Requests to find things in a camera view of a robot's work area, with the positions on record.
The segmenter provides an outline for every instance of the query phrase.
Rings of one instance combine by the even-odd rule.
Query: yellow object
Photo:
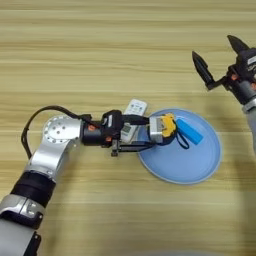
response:
[[[177,129],[177,126],[174,122],[174,115],[169,113],[161,117],[163,128],[163,137],[170,137]]]

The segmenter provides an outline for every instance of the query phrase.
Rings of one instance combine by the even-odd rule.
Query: blue object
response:
[[[203,139],[198,145],[189,142],[190,148],[183,149],[177,139],[166,146],[155,146],[139,153],[145,167],[158,178],[177,184],[195,184],[208,179],[219,167],[221,144],[212,126],[199,115],[183,109],[164,109],[152,116],[173,113],[193,127]],[[148,140],[147,130],[141,127],[138,140]]]
[[[182,119],[176,119],[176,124],[181,134],[184,135],[191,142],[193,142],[195,145],[197,145],[203,139],[202,134],[197,132],[195,129],[193,129],[193,127],[188,125]]]

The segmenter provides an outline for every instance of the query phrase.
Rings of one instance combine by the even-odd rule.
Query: blue plate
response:
[[[213,127],[199,115],[183,109],[164,109],[151,116],[172,112],[176,119],[182,119],[201,135],[202,141],[183,149],[175,139],[166,146],[155,146],[139,153],[145,167],[158,178],[177,184],[195,184],[208,179],[221,162],[221,143]],[[138,140],[148,140],[145,127],[138,132]]]

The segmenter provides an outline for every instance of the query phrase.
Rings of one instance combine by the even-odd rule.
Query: white label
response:
[[[247,64],[250,65],[250,64],[252,64],[252,63],[254,63],[254,62],[256,62],[256,56],[250,58],[250,59],[248,60]]]
[[[112,119],[113,119],[113,116],[109,116],[108,118],[108,127],[111,127],[112,126]]]

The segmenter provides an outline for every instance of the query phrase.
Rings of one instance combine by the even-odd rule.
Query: black cable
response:
[[[180,144],[180,146],[184,149],[189,149],[189,144],[188,144],[188,141],[186,140],[186,138],[182,135],[182,133],[179,131],[179,128],[177,130],[177,133],[176,133],[176,138],[177,138],[177,141],[178,143]]]
[[[29,148],[29,145],[28,145],[28,139],[27,139],[27,135],[28,135],[28,131],[29,131],[29,126],[31,124],[31,122],[33,121],[33,119],[41,112],[43,111],[46,111],[46,110],[56,110],[56,111],[59,111],[59,112],[62,112],[64,114],[66,114],[67,116],[71,117],[71,118],[75,118],[75,119],[80,119],[80,120],[83,120],[84,122],[87,122],[93,126],[95,126],[96,128],[99,128],[99,125],[92,122],[90,119],[88,119],[88,116],[87,115],[77,115],[71,111],[69,111],[68,109],[64,108],[64,107],[61,107],[61,106],[58,106],[58,105],[51,105],[51,106],[46,106],[46,107],[43,107],[43,108],[40,108],[39,110],[37,110],[28,120],[28,122],[26,123],[23,131],[22,131],[22,134],[21,134],[21,143],[22,143],[22,146],[24,147],[26,153],[27,153],[27,156],[28,156],[28,159],[31,158],[32,154],[31,154],[31,151],[30,151],[30,148]]]

